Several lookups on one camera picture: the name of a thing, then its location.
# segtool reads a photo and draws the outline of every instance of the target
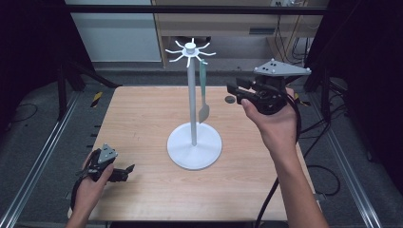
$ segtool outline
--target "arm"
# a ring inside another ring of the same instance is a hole
[[[83,179],[77,190],[74,210],[66,224],[67,228],[86,227],[89,215],[97,205],[112,172],[113,164],[110,164],[98,181],[95,182],[90,177]]]
[[[299,163],[294,109],[288,104],[280,112],[265,116],[248,100],[242,99],[241,103],[246,116],[258,127],[275,163],[289,226],[328,227]]]

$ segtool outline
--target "yellow tape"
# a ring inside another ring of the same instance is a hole
[[[92,104],[91,107],[96,107],[98,102],[100,101],[102,96],[102,92],[97,92],[97,94],[95,94],[94,99],[92,100]]]
[[[303,102],[303,101],[299,98],[299,95],[298,95],[297,93],[294,94],[294,101],[295,101],[296,103],[300,103],[301,105],[311,106],[310,103],[308,103],[308,102]]]

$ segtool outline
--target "wooden tabletop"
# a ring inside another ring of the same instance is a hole
[[[166,143],[179,125],[189,123],[184,86],[122,86],[116,89],[94,148],[108,143],[119,156],[115,168],[135,163],[126,182],[109,182],[93,220],[255,220],[276,179],[274,164],[256,126],[243,108],[228,104],[226,87],[208,87],[206,124],[221,135],[218,160],[200,171],[179,167]],[[201,107],[197,87],[197,113]],[[304,172],[306,165],[297,152]],[[263,220],[286,220],[280,190]]]

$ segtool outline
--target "aluminum rail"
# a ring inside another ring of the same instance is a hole
[[[43,5],[42,10],[67,10],[80,13],[197,13],[197,14],[274,14],[327,15],[348,13],[342,9],[309,7],[240,7],[240,6],[129,6],[129,5]]]

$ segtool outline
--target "black curtain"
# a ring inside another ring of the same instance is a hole
[[[57,69],[74,61],[95,72],[68,11],[45,11],[44,4],[63,0],[2,0],[0,3],[0,134],[16,107],[33,89],[57,80]],[[80,73],[65,68],[76,90]]]
[[[305,87],[316,89],[323,68],[347,82],[347,106],[363,142],[403,194],[403,7],[398,0],[362,0],[346,18],[324,18],[308,62],[317,72]],[[322,27],[332,23],[342,26],[335,39]]]

